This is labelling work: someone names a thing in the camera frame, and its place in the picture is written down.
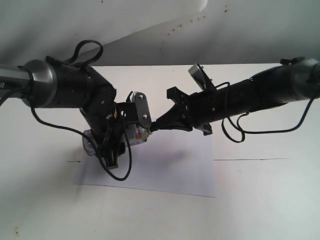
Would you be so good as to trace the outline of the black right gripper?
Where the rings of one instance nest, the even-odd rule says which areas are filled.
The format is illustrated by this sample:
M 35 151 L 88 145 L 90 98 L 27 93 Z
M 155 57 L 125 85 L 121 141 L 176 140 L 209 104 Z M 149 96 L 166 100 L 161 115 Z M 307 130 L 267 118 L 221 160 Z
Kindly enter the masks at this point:
M 174 105 L 162 116 L 153 121 L 151 132 L 158 130 L 200 130 L 204 136 L 213 133 L 210 123 L 225 116 L 224 98 L 213 91 L 204 90 L 188 95 L 177 87 L 171 87 L 166 97 Z

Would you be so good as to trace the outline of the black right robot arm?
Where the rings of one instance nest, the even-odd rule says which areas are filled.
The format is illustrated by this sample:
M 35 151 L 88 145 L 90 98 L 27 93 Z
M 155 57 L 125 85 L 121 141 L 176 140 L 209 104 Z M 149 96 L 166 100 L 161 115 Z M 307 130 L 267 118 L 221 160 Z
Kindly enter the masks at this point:
M 214 85 L 198 63 L 188 72 L 201 91 L 188 95 L 169 88 L 166 97 L 174 105 L 151 124 L 151 132 L 197 129 L 207 136 L 213 133 L 211 123 L 227 117 L 320 97 L 320 62 L 312 58 L 282 59 L 279 66 L 233 84 Z

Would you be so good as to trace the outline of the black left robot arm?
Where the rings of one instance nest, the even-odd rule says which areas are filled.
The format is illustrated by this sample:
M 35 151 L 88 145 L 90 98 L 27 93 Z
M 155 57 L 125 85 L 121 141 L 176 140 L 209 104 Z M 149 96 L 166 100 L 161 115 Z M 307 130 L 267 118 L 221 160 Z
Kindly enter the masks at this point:
M 145 96 L 130 93 L 116 102 L 116 89 L 89 61 L 73 63 L 51 57 L 24 65 L 0 67 L 0 100 L 17 98 L 36 109 L 79 109 L 89 129 L 80 133 L 88 155 L 110 172 L 118 158 L 130 152 L 130 131 L 145 125 L 138 112 Z

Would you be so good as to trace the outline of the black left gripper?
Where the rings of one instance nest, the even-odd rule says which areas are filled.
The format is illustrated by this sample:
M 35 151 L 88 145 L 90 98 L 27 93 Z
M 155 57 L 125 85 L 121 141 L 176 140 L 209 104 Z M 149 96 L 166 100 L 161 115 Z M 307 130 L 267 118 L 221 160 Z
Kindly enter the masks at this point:
M 125 135 L 130 146 L 126 127 L 139 124 L 135 103 L 132 100 L 116 103 L 113 100 L 91 101 L 92 141 L 100 148 L 100 155 L 108 170 L 118 168 L 118 157 L 125 153 Z

